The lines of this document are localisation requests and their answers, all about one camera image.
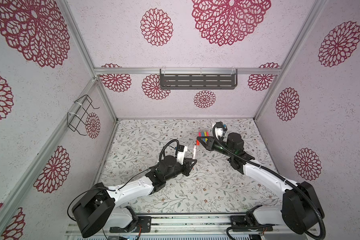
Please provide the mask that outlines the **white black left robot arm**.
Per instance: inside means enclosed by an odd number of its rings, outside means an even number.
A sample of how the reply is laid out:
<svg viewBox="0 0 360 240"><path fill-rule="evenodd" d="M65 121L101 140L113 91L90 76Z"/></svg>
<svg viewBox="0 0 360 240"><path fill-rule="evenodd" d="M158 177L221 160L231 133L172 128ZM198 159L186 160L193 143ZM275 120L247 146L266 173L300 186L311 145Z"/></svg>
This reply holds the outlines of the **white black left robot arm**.
<svg viewBox="0 0 360 240"><path fill-rule="evenodd" d="M95 184L76 197L76 204L69 210L74 216L83 238L89 238L103 228L120 228L132 231L138 216L131 207L122 205L139 197L152 195L163 189L168 180L178 175L189 176L196 159L185 158L182 163L173 156L166 156L156 166L150 167L143 177L123 186Z"/></svg>

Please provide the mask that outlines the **white red marker pen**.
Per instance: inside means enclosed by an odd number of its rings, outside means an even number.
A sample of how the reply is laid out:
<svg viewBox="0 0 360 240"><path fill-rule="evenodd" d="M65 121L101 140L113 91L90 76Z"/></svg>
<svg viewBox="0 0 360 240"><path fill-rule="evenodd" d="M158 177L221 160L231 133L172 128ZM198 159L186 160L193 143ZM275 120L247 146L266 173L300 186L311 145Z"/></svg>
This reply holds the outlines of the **white red marker pen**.
<svg viewBox="0 0 360 240"><path fill-rule="evenodd" d="M197 156L197 145L194 145L194 148L193 148L193 157L192 157L192 159L193 159L193 160L196 160L196 156Z"/></svg>

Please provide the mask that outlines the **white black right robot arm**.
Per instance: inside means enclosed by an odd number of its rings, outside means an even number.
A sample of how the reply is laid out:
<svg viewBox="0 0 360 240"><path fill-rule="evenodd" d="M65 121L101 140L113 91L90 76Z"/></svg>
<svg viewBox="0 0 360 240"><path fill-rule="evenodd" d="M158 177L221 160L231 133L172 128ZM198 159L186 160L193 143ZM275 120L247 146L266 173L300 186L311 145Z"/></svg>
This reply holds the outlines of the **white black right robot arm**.
<svg viewBox="0 0 360 240"><path fill-rule="evenodd" d="M307 182L289 180L261 165L244 151L244 141L240 134L230 133L226 142L223 142L223 138L200 135L197 141L206 150L227 156L234 170L256 180L282 200L278 208L263 205L253 207L246 212L243 221L232 222L226 232L261 232L276 226L287 226L296 234L323 240L326 236L325 214L314 187Z"/></svg>

